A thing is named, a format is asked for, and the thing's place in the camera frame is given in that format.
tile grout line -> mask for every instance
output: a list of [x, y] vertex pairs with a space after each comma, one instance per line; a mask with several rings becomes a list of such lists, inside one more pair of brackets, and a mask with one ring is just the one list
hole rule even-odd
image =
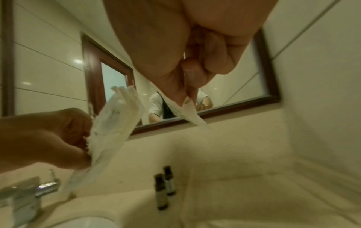
[[24, 88], [19, 88], [19, 87], [15, 87], [15, 88], [16, 88], [16, 89], [25, 90], [25, 91], [31, 91], [31, 92], [35, 92], [35, 93], [40, 93], [40, 94], [47, 94], [47, 95], [52, 95], [52, 96], [57, 96], [57, 97], [64, 97], [64, 98], [74, 99], [74, 100], [78, 100], [78, 101], [86, 101], [86, 102], [88, 102], [87, 100], [82, 100], [82, 99], [73, 98], [73, 97], [66, 97], [66, 96], [62, 96], [62, 95], [50, 94], [50, 93], [46, 93], [46, 92], [34, 91], [34, 90], [31, 90], [31, 89], [24, 89]]
[[257, 74], [259, 74], [259, 72], [257, 72], [256, 74], [254, 74], [248, 81], [246, 81], [246, 83], [244, 83], [243, 86], [241, 86], [234, 94], [232, 94], [232, 96], [230, 96], [230, 97], [223, 103], [223, 105], [225, 105], [234, 95], [236, 95], [236, 93], [238, 93], [244, 86], [246, 86]]
[[57, 27], [55, 27], [54, 25], [50, 24], [49, 22], [47, 22], [46, 20], [42, 19], [41, 17], [39, 17], [38, 15], [36, 15], [35, 13], [31, 12], [30, 10], [28, 10], [27, 8], [23, 7], [22, 5], [20, 5], [19, 3], [15, 2], [15, 4], [17, 4], [18, 6], [20, 6], [21, 8], [25, 9], [26, 11], [28, 11], [29, 13], [31, 13], [32, 15], [36, 16], [37, 18], [39, 18], [40, 20], [42, 20], [43, 22], [47, 23], [48, 25], [50, 25], [51, 27], [53, 27], [54, 29], [56, 29], [57, 31], [61, 32], [62, 34], [64, 34], [65, 36], [67, 36], [68, 38], [74, 40], [75, 42], [77, 42], [78, 44], [81, 45], [81, 43], [79, 43], [76, 39], [70, 37], [68, 34], [66, 34], [65, 32], [61, 31], [60, 29], [58, 29]]
[[22, 46], [22, 47], [24, 47], [24, 48], [27, 48], [27, 49], [29, 49], [29, 50], [35, 51], [36, 53], [42, 54], [42, 55], [44, 55], [44, 56], [46, 56], [46, 57], [48, 57], [48, 58], [54, 59], [54, 60], [56, 60], [56, 61], [58, 61], [58, 62], [61, 62], [62, 64], [65, 64], [65, 65], [67, 65], [67, 66], [70, 66], [70, 67], [72, 67], [72, 68], [74, 68], [74, 69], [77, 69], [77, 70], [80, 70], [80, 71], [84, 72], [84, 70], [81, 70], [81, 69], [79, 69], [79, 68], [77, 68], [77, 67], [74, 67], [74, 66], [69, 65], [69, 64], [67, 64], [67, 63], [65, 63], [65, 62], [62, 62], [62, 61], [60, 61], [60, 60], [57, 60], [57, 59], [55, 59], [55, 58], [53, 58], [53, 57], [51, 57], [51, 56], [48, 56], [48, 55], [46, 55], [46, 54], [44, 54], [44, 53], [41, 53], [41, 52], [39, 52], [39, 51], [37, 51], [37, 50], [34, 50], [34, 49], [32, 49], [32, 48], [29, 48], [29, 47], [27, 47], [27, 46], [25, 46], [25, 45], [19, 44], [18, 42], [15, 42], [15, 41], [14, 41], [14, 43], [15, 43], [15, 44], [18, 44], [18, 45], [20, 45], [20, 46]]
[[319, 15], [317, 15], [304, 29], [302, 29], [288, 44], [286, 44], [280, 51], [278, 51], [273, 57], [271, 57], [271, 61], [275, 60], [284, 50], [286, 50], [293, 42], [295, 42], [300, 36], [302, 36], [309, 28], [311, 28], [316, 22], [318, 22], [326, 13], [328, 13], [337, 3], [341, 0], [335, 0], [329, 6], [327, 6], [324, 10], [321, 11]]

small bottle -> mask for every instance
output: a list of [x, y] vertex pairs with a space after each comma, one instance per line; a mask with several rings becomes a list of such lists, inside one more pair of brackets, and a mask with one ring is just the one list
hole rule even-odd
[[155, 179], [155, 197], [157, 201], [158, 210], [164, 210], [168, 207], [167, 191], [163, 180], [163, 174], [157, 174]]
[[173, 196], [176, 194], [176, 188], [174, 186], [174, 177], [170, 166], [163, 167], [164, 169], [164, 181], [165, 181], [165, 189], [167, 190], [168, 196]]

white shirt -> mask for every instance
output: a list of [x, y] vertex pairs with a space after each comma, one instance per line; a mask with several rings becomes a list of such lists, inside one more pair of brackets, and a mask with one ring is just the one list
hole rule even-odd
[[[197, 104], [202, 103], [203, 99], [208, 97], [208, 95], [203, 92], [201, 89], [198, 89], [197, 94]], [[163, 99], [159, 93], [155, 93], [149, 98], [150, 100], [150, 107], [148, 114], [156, 114], [159, 117], [163, 117]]]

faucet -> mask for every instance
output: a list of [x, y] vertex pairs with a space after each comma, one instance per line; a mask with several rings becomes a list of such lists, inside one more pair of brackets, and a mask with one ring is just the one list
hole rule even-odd
[[40, 178], [33, 177], [0, 189], [0, 202], [12, 199], [14, 228], [34, 220], [41, 209], [41, 197], [59, 190], [60, 179], [52, 169], [49, 172], [50, 182], [40, 184]]

white paper piece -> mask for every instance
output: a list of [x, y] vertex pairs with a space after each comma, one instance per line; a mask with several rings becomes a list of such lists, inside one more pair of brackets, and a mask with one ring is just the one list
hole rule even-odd
[[74, 171], [63, 188], [65, 193], [94, 181], [104, 171], [144, 113], [144, 106], [133, 86], [112, 89], [115, 94], [95, 117], [88, 138], [89, 154], [92, 157], [91, 167]]
[[183, 106], [180, 107], [175, 101], [172, 101], [167, 96], [165, 96], [164, 93], [161, 91], [159, 91], [159, 93], [162, 95], [162, 98], [174, 115], [179, 116], [180, 118], [185, 119], [195, 125], [209, 128], [208, 124], [197, 114], [196, 107], [189, 97], [186, 97]]

